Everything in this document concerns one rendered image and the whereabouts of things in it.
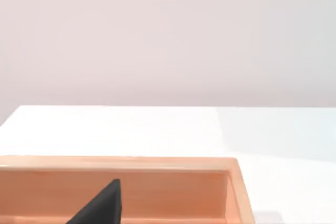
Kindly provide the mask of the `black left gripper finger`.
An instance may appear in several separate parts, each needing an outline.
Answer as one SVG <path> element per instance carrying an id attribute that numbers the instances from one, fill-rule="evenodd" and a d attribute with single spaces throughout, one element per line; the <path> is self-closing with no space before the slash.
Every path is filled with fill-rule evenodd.
<path id="1" fill-rule="evenodd" d="M 121 224 L 120 179 L 112 180 L 66 224 Z"/>

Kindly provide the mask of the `shallow salmon-coloured box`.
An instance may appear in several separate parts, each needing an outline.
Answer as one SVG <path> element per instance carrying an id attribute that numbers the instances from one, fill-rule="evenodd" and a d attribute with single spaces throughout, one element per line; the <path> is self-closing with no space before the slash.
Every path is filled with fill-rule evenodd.
<path id="1" fill-rule="evenodd" d="M 0 224 L 66 224 L 112 180 L 121 224 L 255 224 L 232 157 L 0 156 Z"/>

